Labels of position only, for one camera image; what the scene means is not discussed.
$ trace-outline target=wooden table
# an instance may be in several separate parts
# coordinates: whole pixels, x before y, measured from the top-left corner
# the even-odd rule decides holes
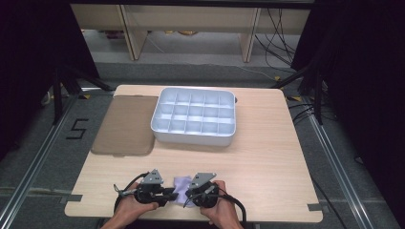
[[[163,88],[121,85],[115,95],[159,95]],[[309,210],[309,205],[319,202],[283,93],[276,89],[222,89],[238,98],[237,131],[230,146],[156,141],[148,156],[98,156],[90,152],[72,192],[82,199],[69,201],[66,215],[111,217],[117,198],[113,184],[124,188],[137,175],[158,169],[164,187],[173,187],[174,177],[217,173],[215,179],[225,180],[228,193],[245,206],[247,221],[321,221],[322,211]],[[207,220],[199,208],[182,208],[170,202],[141,218]]]

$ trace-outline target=purple cloth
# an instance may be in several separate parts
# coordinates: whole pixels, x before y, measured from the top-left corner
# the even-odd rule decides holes
[[[178,197],[176,200],[174,200],[175,203],[181,204],[181,206],[184,205],[184,203],[187,201],[188,197],[185,195],[185,192],[188,190],[188,186],[191,184],[191,176],[187,177],[175,177],[174,183],[175,183],[175,191],[174,193],[178,193]],[[196,205],[193,203],[193,201],[189,201],[186,207],[195,207]]]

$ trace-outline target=compartment box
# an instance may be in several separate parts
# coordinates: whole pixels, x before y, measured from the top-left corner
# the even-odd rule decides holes
[[[235,95],[222,90],[165,88],[151,128],[162,142],[228,146],[236,131]]]

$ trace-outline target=person's hand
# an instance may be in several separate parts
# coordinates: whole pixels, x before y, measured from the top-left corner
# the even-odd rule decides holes
[[[215,180],[214,183],[217,183],[220,187],[220,195],[224,195],[224,191],[226,191],[225,182]],[[243,228],[238,220],[235,204],[224,198],[218,198],[217,204],[214,207],[201,207],[200,211],[204,216],[209,218],[209,224],[215,224],[221,229]]]
[[[138,184],[135,182],[128,190],[136,189]],[[108,220],[102,229],[125,228],[145,212],[156,210],[159,205],[156,202],[139,203],[134,195],[129,195],[121,200],[114,215]]]

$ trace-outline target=person's left hand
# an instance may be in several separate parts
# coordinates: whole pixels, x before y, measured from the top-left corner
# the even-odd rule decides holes
[[[128,190],[136,189],[137,186],[138,184],[135,182]],[[140,215],[156,210],[158,207],[156,202],[143,204],[139,203],[134,195],[127,196],[121,200],[113,217],[104,224],[102,229],[125,228],[137,220]]]

